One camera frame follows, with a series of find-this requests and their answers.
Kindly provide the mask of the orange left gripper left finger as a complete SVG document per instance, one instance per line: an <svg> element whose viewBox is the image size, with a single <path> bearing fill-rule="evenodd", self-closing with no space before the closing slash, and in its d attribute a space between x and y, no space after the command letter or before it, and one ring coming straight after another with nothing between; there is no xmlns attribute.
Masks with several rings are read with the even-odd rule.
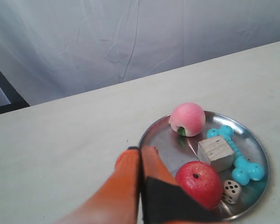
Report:
<svg viewBox="0 0 280 224"><path fill-rule="evenodd" d="M115 163L114 172L84 204L57 221L58 224L137 223L140 150L130 147Z"/></svg>

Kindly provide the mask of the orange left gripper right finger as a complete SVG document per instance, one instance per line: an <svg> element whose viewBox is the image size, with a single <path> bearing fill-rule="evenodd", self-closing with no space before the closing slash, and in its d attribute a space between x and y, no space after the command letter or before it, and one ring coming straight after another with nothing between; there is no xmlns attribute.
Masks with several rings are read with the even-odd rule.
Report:
<svg viewBox="0 0 280 224"><path fill-rule="evenodd" d="M145 224L224 224L188 196L161 161L156 147L144 146L142 210Z"/></svg>

